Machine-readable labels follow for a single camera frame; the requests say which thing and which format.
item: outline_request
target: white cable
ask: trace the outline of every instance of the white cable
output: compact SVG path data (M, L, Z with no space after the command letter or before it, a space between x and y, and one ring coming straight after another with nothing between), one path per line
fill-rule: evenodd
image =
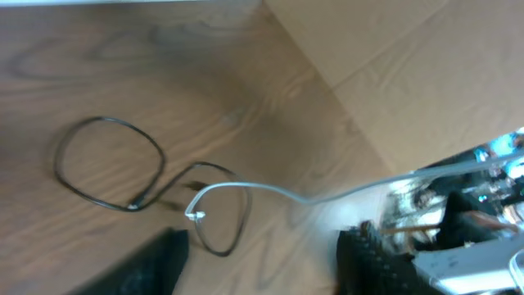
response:
M187 206L184 214L190 220L199 220L203 218L204 216L206 216L205 212L203 211L198 211L198 212L193 213L193 210L195 206L197 205L197 203L202 199L202 197L204 197L204 195L208 193L210 190L215 189L215 188L225 188L225 187L261 188L261 189L266 189L266 190L269 190L275 193L280 193L301 204L316 205L316 204L323 203L323 202L335 201L343 197L350 196L353 193L362 191L366 188L371 188L376 185L391 184L397 181L412 179L416 177L442 177L442 176L449 176L449 175L460 175L460 174L464 174L468 172L485 170L485 169L491 168L494 165L503 166L508 161L515 160L520 157L524 157L524 150L515 152L514 154L511 154L511 155L507 155L507 156L503 156L503 157L499 157L495 159L489 159L488 161L483 161L483 162L465 161L465 162L458 163L458 164L451 164L451 165L446 165L446 166L439 166L439 167L411 171L407 174L387 177L385 179L380 179L378 181L375 181L369 184L363 184L363 185L357 186L355 188L352 188L348 191L337 194L335 196L325 197L325 198L320 198L320 199L316 199L316 198L310 199L307 197L302 197L301 195L293 193L292 191L289 191L285 188L281 188L281 187L270 185L270 184L257 184L257 183L250 183L250 182L223 182L223 183L218 183L218 184L211 184L211 185L206 186L202 190L200 190L195 195L195 197L192 199L192 201Z

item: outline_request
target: black object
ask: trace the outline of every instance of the black object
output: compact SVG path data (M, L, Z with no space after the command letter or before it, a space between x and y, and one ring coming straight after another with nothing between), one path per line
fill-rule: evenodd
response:
M142 189L139 193L136 194L136 196L133 197L133 199L130 201L130 203L127 206L120 206L116 204L112 204L109 202L102 201L99 198L96 198L94 196L91 196L79 188L76 188L73 184L67 180L67 178L64 175L62 166L64 161L64 154L66 152L66 149L73 139L73 137L85 126L90 125L97 121L107 121L116 123L119 125L123 125L125 127L128 127L137 133L141 134L143 137L145 137L158 151L158 154L160 156L160 164L158 166L158 169L151 179L151 182ZM243 182L244 179L242 179L239 175L232 172L231 170L224 168L220 165L216 165L209 162L204 161L197 161L192 163L190 166L184 168L182 171L180 171L178 174L176 174L164 187L162 187L158 192L155 193L155 195L151 198L151 200L144 202L147 195L151 193L152 189L155 187L156 182L164 172L165 163L167 162L167 157L165 156L164 150L162 150L162 147L158 145L158 143L153 139L149 134L145 133L144 131L140 130L138 127L120 119L111 118L107 116L94 116L91 118L87 118L85 120L80 121L79 123L73 125L64 135L62 140L58 143L58 148L56 149L55 158L53 162L53 172L55 174L56 180L60 182L62 185L64 185L66 188L68 188L73 193L76 193L80 197L84 198L87 201L93 202L97 205L100 205L105 208L109 208L112 210L117 211L123 211L123 212L138 212L141 210L144 210L148 208L150 205L154 204L156 201L158 201L170 188L172 188L182 177L185 176L189 171L196 169L198 167L202 166L208 166L211 168L215 168L216 170L225 173L232 181L241 181ZM192 182L187 185L189 188L199 190L201 188L204 188L206 184L200 183L200 182ZM231 242L231 245L224 251L213 249L210 245L210 242L207 240L206 236L204 235L204 231L202 230L202 224L199 220L195 220L195 228L196 228L196 234L202 241L202 244L206 248L207 251L210 253L220 256L220 257L226 257L229 256L233 250L237 247L238 242L240 241L240 237L243 234L243 231L246 227L247 219L249 217L249 214L251 212L251 206L252 206L252 196L251 192L248 188L244 188L244 192L246 193L246 205L244 207L244 212L242 213L240 217L240 221L238 222L238 228L237 233L235 235L235 238Z
M167 229L70 295L171 295L187 261L187 231Z
M410 256L392 254L371 222L341 231L337 295L442 294L418 276Z

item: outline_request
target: beige panel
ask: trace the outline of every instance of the beige panel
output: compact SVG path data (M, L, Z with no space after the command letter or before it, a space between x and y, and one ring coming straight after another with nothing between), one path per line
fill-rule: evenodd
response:
M450 2L336 89L393 171L524 125L524 2Z
M267 0L330 86L438 11L446 0Z

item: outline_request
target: black cable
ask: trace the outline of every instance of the black cable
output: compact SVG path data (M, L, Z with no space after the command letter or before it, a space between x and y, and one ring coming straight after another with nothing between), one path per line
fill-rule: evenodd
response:
M69 143L73 139L73 137L85 126L90 125L93 122L97 121L109 121L116 124L123 125L125 127L128 127L139 134L141 134L143 137L145 137L158 151L158 154L160 155L160 164L158 166L158 169L156 170L156 173L153 175L150 183L142 189L128 204L128 206L120 206L116 204L112 204L109 202L102 201L101 199L98 199L96 197L93 197L80 189L76 188L74 185L72 185L67 178L64 176L64 172L62 169L63 161L64 161L64 154L66 153L66 149L69 146ZM123 212L138 212L142 211L146 208L148 208L150 205L158 201L171 187L173 187L182 177L185 176L189 171L196 169L198 167L202 166L208 166L211 168L215 168L216 170L219 170L223 173L225 173L230 179L235 181L244 181L239 175L235 174L231 170L224 168L220 165L216 165L209 162L204 161L197 161L192 163L190 166L184 168L182 171L180 171L178 174L175 175L165 186L163 186L161 189L156 192L154 197L151 198L148 202L144 203L144 200L146 199L147 195L152 191L152 189L155 187L156 183L158 182L158 179L160 176L164 173L165 163L167 162L164 150L162 150L162 147L156 143L155 139L153 139L149 134L145 133L144 131L140 130L139 128L135 127L134 125L120 120L116 118L106 117L106 116L95 116L91 118L87 118L86 120L82 120L79 123L73 125L64 135L62 140L58 143L58 147L56 149L55 158L53 161L53 172L56 177L56 180L58 180L59 183L61 183L63 186L68 188L73 193L76 193L83 199L93 202L97 205L100 205L102 207L117 210L117 211L123 211ZM189 184L186 184L187 187L199 191L200 189L204 188L206 184L203 184L201 182L193 181ZM196 234L198 235L198 238L202 241L202 244L204 245L204 248L209 251L210 253L220 256L220 257L226 257L229 256L233 250L237 247L238 242L240 241L240 237L242 236L244 229L246 228L247 219L249 218L249 214L251 212L252 207L252 196L251 191L248 188L244 188L245 194L246 194L246 205L244 206L244 211L241 214L240 220L238 222L238 228L237 232L235 233L235 237L231 243L231 245L224 251L218 251L214 250L212 246L209 243L209 240L206 238L206 236L203 233L202 229L202 223L199 221L199 219L195 220L195 229Z

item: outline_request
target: brown wooden surface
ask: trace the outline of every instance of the brown wooden surface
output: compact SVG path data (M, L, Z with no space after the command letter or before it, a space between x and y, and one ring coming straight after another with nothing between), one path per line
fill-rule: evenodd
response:
M323 196L388 172L268 8L259 1L0 10L0 293L61 294L165 226L191 229L191 192L135 214L94 206L50 172L61 131L115 116L165 149L165 183L194 160ZM157 165L143 138L111 124L83 130L65 159L87 192L122 202ZM202 170L187 180L219 181ZM381 194L304 207L254 191L228 258L196 239L177 294L331 294L336 229L375 218ZM216 247L233 236L238 195L202 204Z

